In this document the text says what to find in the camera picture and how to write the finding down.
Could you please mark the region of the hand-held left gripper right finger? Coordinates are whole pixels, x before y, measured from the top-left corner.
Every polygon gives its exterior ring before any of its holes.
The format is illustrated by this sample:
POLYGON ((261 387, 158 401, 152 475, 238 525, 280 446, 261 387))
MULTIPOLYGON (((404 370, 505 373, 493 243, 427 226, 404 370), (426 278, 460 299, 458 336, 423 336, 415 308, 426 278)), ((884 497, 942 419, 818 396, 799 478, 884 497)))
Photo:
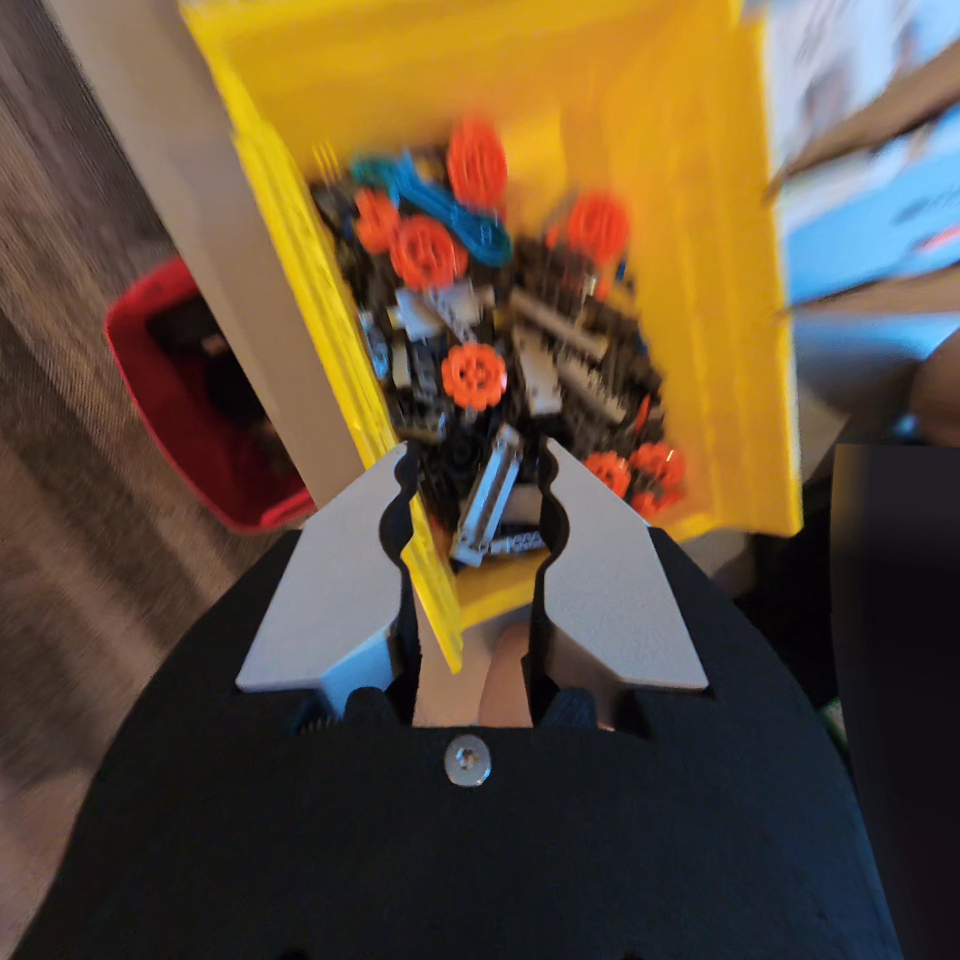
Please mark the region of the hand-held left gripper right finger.
POLYGON ((557 440, 541 443, 538 531, 525 681, 534 721, 561 690, 585 690, 618 721, 638 690, 710 688, 649 525, 557 440))

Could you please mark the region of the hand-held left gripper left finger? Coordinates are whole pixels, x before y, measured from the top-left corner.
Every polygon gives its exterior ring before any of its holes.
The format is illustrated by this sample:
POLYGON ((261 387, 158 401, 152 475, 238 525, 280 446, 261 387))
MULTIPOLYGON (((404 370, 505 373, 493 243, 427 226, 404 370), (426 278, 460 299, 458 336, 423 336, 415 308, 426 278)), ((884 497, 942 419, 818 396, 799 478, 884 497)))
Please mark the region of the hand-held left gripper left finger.
POLYGON ((418 451, 400 444, 300 531, 237 675, 246 694, 307 691, 342 717, 356 690, 417 689, 413 538, 418 451))

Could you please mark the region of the pile of building block parts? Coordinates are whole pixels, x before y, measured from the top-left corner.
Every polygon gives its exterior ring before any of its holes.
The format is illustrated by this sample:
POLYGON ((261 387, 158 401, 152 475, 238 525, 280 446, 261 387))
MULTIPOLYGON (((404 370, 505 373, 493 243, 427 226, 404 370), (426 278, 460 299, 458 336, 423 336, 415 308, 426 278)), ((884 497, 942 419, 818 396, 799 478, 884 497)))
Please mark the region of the pile of building block parts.
POLYGON ((333 241, 389 432, 420 446, 418 488, 450 570, 541 549, 539 457, 553 439, 643 521, 687 494, 660 372, 634 310, 625 202, 573 190, 509 231, 499 130, 467 118, 408 151, 420 176, 494 214, 512 242, 487 267, 438 221, 359 183, 326 147, 310 194, 333 241))

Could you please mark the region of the yellow plastic bin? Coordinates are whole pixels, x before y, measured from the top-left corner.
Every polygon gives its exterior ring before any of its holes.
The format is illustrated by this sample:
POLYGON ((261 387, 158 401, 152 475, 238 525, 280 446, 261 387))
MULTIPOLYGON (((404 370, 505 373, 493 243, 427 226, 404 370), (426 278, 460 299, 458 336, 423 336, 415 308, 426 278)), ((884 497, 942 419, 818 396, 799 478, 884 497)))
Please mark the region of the yellow plastic bin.
POLYGON ((640 327, 686 497, 657 522, 803 525, 796 367, 766 201, 763 33, 740 2, 181 2, 365 468, 397 442, 308 182, 493 122, 515 229, 576 187, 630 216, 640 327))

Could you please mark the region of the person's right forearm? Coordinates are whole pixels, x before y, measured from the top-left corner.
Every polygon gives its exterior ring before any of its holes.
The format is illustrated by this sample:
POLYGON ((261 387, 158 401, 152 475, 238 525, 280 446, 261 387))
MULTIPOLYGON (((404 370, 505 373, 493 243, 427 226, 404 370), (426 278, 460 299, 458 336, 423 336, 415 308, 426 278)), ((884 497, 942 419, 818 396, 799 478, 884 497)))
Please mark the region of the person's right forearm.
POLYGON ((959 330, 944 339, 918 367, 909 410, 928 444, 959 448, 959 330))

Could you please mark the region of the grey desk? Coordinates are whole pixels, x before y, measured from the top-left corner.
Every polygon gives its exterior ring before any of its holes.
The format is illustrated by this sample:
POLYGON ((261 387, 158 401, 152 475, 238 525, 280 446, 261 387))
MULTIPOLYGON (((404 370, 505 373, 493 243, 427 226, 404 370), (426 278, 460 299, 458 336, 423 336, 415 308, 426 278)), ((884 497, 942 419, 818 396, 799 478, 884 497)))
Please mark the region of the grey desk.
POLYGON ((174 2, 46 2, 319 507, 363 471, 174 2))

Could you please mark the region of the red storage crate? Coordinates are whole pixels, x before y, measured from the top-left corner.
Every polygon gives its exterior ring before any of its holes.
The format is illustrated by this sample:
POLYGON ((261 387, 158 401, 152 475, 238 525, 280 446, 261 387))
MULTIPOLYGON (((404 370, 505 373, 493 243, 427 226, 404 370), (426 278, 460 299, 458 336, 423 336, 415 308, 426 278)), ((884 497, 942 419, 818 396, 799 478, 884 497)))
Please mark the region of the red storage crate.
POLYGON ((104 335, 157 448, 228 529, 267 533, 314 512, 309 490, 179 255, 114 302, 104 335))

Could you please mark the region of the teal paddle piece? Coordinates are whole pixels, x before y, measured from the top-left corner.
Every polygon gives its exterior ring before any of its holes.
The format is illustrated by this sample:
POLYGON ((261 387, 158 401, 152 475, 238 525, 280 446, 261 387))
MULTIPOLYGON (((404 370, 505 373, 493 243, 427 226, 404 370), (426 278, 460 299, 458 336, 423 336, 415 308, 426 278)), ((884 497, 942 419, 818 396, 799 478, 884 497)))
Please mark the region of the teal paddle piece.
POLYGON ((408 150, 357 155, 349 173, 359 184, 381 188, 394 203, 405 202, 438 221, 486 267, 503 267, 512 260, 513 242, 498 217, 467 207, 449 189, 423 179, 408 150))

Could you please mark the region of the blue robot kit box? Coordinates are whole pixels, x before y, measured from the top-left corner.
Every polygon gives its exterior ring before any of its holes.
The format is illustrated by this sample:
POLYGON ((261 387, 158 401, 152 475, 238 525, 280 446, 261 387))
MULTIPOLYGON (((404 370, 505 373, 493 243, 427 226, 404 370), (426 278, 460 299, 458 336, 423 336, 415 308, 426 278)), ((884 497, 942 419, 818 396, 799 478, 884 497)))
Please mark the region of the blue robot kit box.
POLYGON ((792 308, 958 310, 957 1, 745 2, 792 308))

